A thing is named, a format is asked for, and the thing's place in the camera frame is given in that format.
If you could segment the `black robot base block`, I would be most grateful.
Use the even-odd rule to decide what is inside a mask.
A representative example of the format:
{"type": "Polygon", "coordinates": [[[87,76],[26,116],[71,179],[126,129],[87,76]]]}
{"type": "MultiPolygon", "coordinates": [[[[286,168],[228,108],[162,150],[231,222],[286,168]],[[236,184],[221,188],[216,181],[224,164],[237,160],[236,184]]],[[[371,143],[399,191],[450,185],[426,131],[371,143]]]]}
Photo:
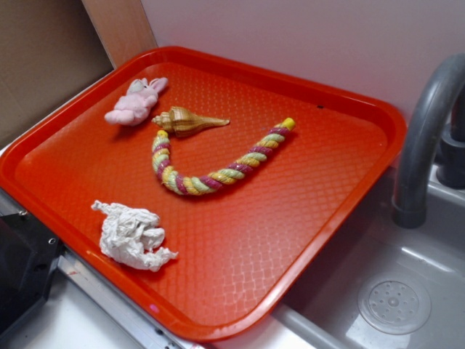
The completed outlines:
{"type": "Polygon", "coordinates": [[[1,340],[49,297],[61,240],[27,211],[1,217],[1,340]]]}

